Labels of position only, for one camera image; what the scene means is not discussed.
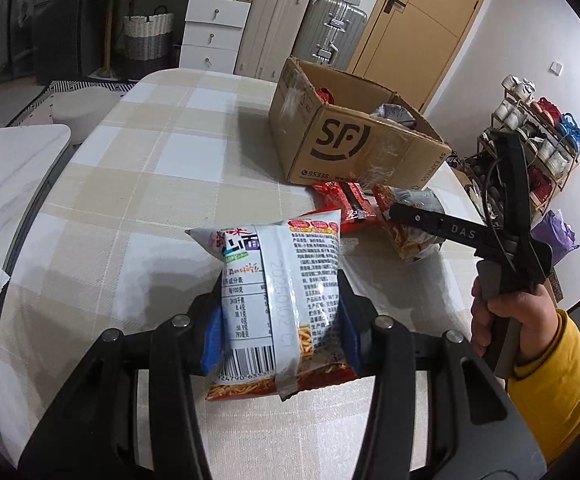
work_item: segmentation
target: white cabinet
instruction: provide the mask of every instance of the white cabinet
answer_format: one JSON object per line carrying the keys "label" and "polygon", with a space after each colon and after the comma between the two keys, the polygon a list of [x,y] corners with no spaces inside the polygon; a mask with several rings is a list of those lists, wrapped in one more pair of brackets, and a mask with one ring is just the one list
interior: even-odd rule
{"label": "white cabinet", "polygon": [[249,10],[249,0],[190,0],[186,22],[214,23],[243,28]]}
{"label": "white cabinet", "polygon": [[238,50],[242,33],[243,29],[237,27],[187,22],[183,31],[183,44]]}
{"label": "white cabinet", "polygon": [[234,73],[250,0],[190,0],[180,68]]}
{"label": "white cabinet", "polygon": [[181,47],[180,68],[196,68],[231,74],[237,61],[236,50],[210,48],[207,46],[183,45]]}

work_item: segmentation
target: hand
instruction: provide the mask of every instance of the hand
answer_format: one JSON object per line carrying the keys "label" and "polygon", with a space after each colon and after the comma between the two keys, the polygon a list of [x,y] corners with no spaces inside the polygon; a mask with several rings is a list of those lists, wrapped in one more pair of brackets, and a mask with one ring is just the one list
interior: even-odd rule
{"label": "hand", "polygon": [[470,343],[477,354],[483,356],[490,344],[492,315],[514,317],[521,322],[519,354],[520,365],[541,357],[554,339],[559,327],[559,314],[554,309],[552,298],[543,285],[537,285],[535,294],[514,292],[492,298],[488,305],[481,297],[479,279],[472,286],[472,339]]}

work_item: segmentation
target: door handle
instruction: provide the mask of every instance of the door handle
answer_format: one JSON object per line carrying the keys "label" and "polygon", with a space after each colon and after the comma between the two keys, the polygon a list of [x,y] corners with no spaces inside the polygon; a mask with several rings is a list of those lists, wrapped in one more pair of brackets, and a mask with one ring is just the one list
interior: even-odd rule
{"label": "door handle", "polygon": [[384,12],[386,14],[390,14],[392,12],[392,6],[397,4],[400,7],[405,7],[407,4],[404,4],[401,0],[387,0],[384,7]]}

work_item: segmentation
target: snack bag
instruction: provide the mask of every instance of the snack bag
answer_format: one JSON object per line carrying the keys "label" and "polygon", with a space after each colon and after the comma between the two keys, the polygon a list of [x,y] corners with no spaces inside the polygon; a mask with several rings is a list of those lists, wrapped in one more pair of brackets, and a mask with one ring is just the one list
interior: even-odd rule
{"label": "snack bag", "polygon": [[341,209],[342,233],[351,233],[379,221],[361,186],[355,182],[323,182],[312,188],[323,196],[328,208]]}
{"label": "snack bag", "polygon": [[390,186],[374,186],[372,193],[382,213],[382,227],[388,233],[392,245],[402,260],[415,261],[438,251],[444,239],[428,234],[415,227],[388,222],[384,213],[395,202],[411,205],[426,211],[444,213],[444,207],[431,189],[399,189]]}
{"label": "snack bag", "polygon": [[339,338],[340,211],[269,225],[190,229],[224,262],[222,311],[228,348],[207,400],[339,384],[356,376]]}

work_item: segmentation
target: sf express logo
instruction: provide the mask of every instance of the sf express logo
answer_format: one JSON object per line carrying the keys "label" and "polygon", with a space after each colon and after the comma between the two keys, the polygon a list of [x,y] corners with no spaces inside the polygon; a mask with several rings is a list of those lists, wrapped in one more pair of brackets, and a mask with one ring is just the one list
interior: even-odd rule
{"label": "sf express logo", "polygon": [[324,148],[314,147],[310,154],[322,160],[345,160],[357,153],[368,140],[370,126],[358,124],[341,124],[336,119],[326,119],[321,127],[325,137],[319,136],[314,142]]}

